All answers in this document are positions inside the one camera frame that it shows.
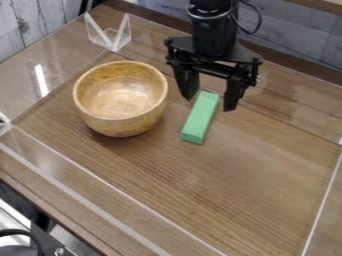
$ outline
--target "cable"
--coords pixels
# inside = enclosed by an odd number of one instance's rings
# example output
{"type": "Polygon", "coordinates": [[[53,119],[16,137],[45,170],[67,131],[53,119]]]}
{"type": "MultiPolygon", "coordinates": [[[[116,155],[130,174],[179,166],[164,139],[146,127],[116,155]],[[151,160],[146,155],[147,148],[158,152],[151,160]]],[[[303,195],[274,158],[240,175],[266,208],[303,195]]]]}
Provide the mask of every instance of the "cable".
{"type": "Polygon", "coordinates": [[[232,19],[234,19],[234,21],[235,21],[238,27],[240,28],[240,30],[242,30],[246,34],[254,35],[254,34],[259,31],[260,26],[262,26],[262,22],[263,22],[262,13],[260,13],[259,8],[258,8],[254,4],[251,4],[251,3],[247,2],[246,0],[240,0],[240,2],[242,2],[244,5],[250,6],[250,7],[254,9],[254,11],[256,12],[256,14],[258,14],[258,19],[259,19],[259,20],[258,20],[258,24],[256,24],[255,29],[254,29],[252,31],[247,30],[247,29],[239,24],[235,15],[232,15],[232,19]]]}

